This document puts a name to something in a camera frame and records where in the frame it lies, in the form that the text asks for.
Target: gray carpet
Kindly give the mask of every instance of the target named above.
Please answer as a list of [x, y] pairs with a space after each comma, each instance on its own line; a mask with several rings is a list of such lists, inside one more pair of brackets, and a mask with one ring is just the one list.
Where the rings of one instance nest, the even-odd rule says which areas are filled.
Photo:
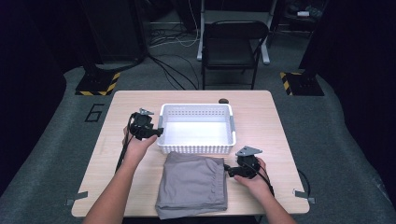
[[[396, 223], [394, 207], [375, 169], [368, 163], [343, 122], [343, 111], [332, 88], [320, 77], [323, 97], [288, 96], [280, 72], [298, 72], [308, 40], [276, 35], [269, 49], [271, 64], [260, 63], [257, 90], [273, 94], [297, 167], [309, 179], [317, 199], [310, 211], [294, 216], [299, 223]], [[201, 81], [197, 43], [151, 48], [152, 55], [195, 81], [189, 60]], [[115, 67], [120, 64], [108, 64]], [[64, 74], [67, 90], [47, 130], [0, 199], [0, 223], [80, 223], [65, 199], [78, 193], [113, 94], [76, 96], [82, 68]], [[192, 90], [182, 77], [177, 80]], [[120, 75], [115, 91], [173, 90], [163, 70], [146, 59]], [[84, 122], [93, 104], [103, 113], [98, 122]]]

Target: white plastic basket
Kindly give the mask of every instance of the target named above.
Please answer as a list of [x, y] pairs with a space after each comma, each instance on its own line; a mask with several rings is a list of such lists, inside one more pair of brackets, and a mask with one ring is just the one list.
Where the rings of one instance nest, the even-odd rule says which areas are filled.
[[165, 104], [157, 144], [163, 153], [228, 154], [236, 143], [233, 111], [226, 104]]

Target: folded gray cloth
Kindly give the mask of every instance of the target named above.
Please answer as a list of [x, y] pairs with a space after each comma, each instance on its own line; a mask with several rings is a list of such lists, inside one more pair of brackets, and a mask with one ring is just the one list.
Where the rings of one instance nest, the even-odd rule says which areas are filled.
[[224, 159], [170, 152], [155, 209], [160, 219], [226, 210]]

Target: chair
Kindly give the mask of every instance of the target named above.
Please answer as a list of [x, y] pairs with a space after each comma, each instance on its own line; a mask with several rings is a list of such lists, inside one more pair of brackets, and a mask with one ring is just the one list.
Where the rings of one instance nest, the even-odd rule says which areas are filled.
[[[208, 24], [202, 50], [203, 89], [209, 85], [250, 85], [253, 90], [261, 46], [267, 36], [268, 27], [261, 21], [216, 21]], [[258, 43], [252, 44], [251, 40], [258, 40]], [[206, 76], [206, 69], [242, 72], [237, 77], [228, 73]], [[247, 69], [253, 69], [252, 79], [245, 76]]]

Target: wooden table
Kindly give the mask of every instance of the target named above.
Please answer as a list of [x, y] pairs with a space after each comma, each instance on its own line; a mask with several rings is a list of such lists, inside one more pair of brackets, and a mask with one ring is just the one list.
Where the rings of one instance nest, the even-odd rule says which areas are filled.
[[[79, 192], [88, 191], [88, 197], [76, 200], [72, 214], [85, 217], [93, 203], [114, 175], [122, 148], [123, 128], [132, 113], [145, 108], [152, 116], [154, 128], [158, 125], [163, 104], [216, 104], [220, 98], [229, 100], [236, 129], [236, 145], [228, 155], [207, 155], [224, 158], [226, 164], [237, 166], [235, 153], [244, 146], [262, 150], [256, 154], [267, 164], [267, 173], [275, 189], [277, 200], [291, 214], [308, 212], [306, 199], [297, 198], [293, 190], [304, 191], [297, 173], [289, 144], [269, 91], [117, 91]], [[154, 204], [163, 174], [166, 155], [153, 144], [140, 162], [134, 175], [125, 210], [126, 217], [156, 217]], [[228, 209], [201, 216], [238, 216], [264, 214], [248, 189], [227, 175]]]

